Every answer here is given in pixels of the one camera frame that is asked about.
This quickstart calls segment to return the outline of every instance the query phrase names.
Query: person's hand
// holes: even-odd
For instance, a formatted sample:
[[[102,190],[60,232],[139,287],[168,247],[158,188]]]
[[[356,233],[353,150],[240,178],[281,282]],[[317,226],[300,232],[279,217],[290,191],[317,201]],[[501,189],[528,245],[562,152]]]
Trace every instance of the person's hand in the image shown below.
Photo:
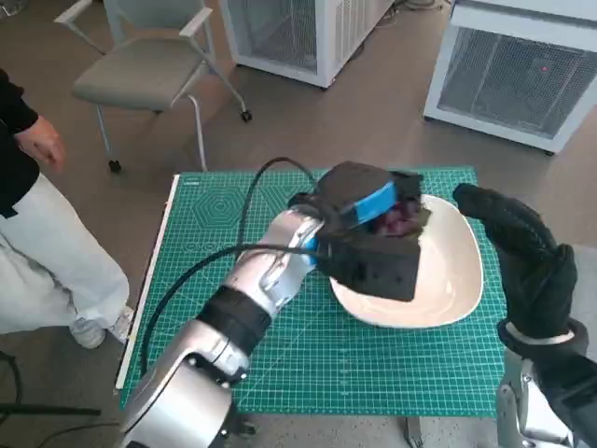
[[[15,134],[15,138],[21,149],[37,161],[46,163],[57,172],[64,167],[64,143],[54,126],[43,117],[40,116],[29,129]]]
[[[535,210],[490,189],[461,184],[453,193],[463,215],[479,219],[495,245],[507,320],[527,337],[566,334],[576,285],[570,245],[557,245]]]

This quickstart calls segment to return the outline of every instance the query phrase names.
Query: white pants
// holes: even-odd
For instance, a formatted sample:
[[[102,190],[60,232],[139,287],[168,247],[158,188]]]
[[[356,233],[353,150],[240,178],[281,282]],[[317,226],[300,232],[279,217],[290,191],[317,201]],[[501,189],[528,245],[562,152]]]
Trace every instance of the white pants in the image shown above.
[[[0,333],[80,317],[114,325],[129,282],[71,204],[40,174],[13,208],[16,216],[0,216]]]

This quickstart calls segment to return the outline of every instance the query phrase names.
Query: white sneaker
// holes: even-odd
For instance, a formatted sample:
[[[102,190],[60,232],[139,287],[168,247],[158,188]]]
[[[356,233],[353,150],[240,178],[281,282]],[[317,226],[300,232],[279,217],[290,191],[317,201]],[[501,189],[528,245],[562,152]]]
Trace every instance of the white sneaker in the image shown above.
[[[134,311],[132,308],[125,306],[122,313],[120,313],[116,324],[108,328],[108,331],[110,331],[120,343],[127,342],[127,339],[129,338],[129,330],[131,329],[133,316]]]
[[[73,322],[68,330],[73,335],[76,343],[84,348],[96,348],[105,339],[105,329],[94,320],[85,320],[83,318]]]

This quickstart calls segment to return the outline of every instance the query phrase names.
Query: robotic arm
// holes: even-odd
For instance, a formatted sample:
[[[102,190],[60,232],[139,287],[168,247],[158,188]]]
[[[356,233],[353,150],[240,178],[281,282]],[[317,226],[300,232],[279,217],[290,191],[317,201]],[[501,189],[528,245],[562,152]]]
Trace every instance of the robotic arm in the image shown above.
[[[319,181],[318,193],[295,196],[260,242],[316,249],[322,258],[263,249],[242,253],[137,386],[117,446],[211,448],[239,432],[243,420],[231,388],[246,378],[249,357],[313,269],[358,292],[412,297],[416,238],[380,239],[365,228],[398,202],[420,204],[420,184],[417,175],[345,162]],[[500,445],[572,448],[574,431],[597,447],[591,425],[597,420],[597,369],[583,356],[586,330],[568,317],[574,257],[555,246],[535,212],[522,206],[532,214],[521,214],[520,203],[501,203],[507,198],[495,195],[464,186],[454,198],[463,214],[483,221],[500,254],[508,305],[499,325],[507,347],[496,403]]]
[[[313,269],[357,291],[412,297],[416,239],[380,242],[363,226],[398,202],[419,203],[421,180],[345,162],[319,181],[318,194],[294,197],[260,243],[317,249],[322,258],[263,249],[242,253],[137,386],[118,446],[216,447],[237,432],[242,420],[230,388],[246,378],[253,350]]]

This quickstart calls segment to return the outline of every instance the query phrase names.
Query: gray chair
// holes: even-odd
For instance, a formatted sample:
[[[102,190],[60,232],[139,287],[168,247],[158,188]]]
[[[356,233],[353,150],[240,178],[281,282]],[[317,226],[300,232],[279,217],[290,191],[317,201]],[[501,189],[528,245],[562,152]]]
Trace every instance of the gray chair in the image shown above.
[[[197,34],[202,26],[207,25],[212,10],[205,7],[202,0],[112,0],[117,13],[135,27],[174,28],[179,33],[173,38],[127,40],[106,53],[75,25],[76,18],[91,3],[92,0],[78,0],[55,21],[67,26],[103,54],[76,81],[73,94],[96,105],[110,170],[119,173],[121,167],[110,146],[102,106],[148,109],[159,113],[172,108],[179,99],[186,98],[193,104],[201,168],[207,171],[200,106],[189,93],[202,74],[208,70],[216,74],[240,103],[242,119],[247,122],[252,118],[242,96],[199,44]],[[211,40],[211,33],[207,34],[208,40]]]

